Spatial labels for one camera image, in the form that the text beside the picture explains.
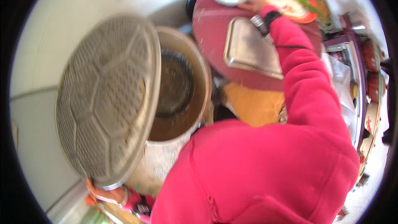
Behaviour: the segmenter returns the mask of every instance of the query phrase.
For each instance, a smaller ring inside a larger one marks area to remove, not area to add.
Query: pink fleece jacket
[[[275,10],[266,6],[261,16]],[[359,170],[329,75],[299,26],[274,20],[287,124],[198,130],[152,209],[152,224],[331,223]]]

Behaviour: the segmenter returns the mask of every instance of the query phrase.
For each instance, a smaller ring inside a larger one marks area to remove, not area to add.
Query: sleeve
[[[268,5],[261,17],[275,10]],[[349,138],[329,74],[306,34],[283,16],[272,21],[269,28],[284,75],[288,124],[339,130]]]

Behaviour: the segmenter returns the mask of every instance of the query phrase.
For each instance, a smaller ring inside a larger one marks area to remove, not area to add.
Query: plastic bag
[[[331,56],[329,59],[333,70],[331,81],[340,100],[344,122],[349,126],[355,117],[355,106],[350,93],[351,68]]]

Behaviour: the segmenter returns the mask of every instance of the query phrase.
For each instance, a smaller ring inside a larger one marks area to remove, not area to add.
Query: bucket lid
[[[117,16],[77,46],[56,101],[59,144],[73,169],[105,190],[137,166],[159,97],[160,42],[152,23]]]

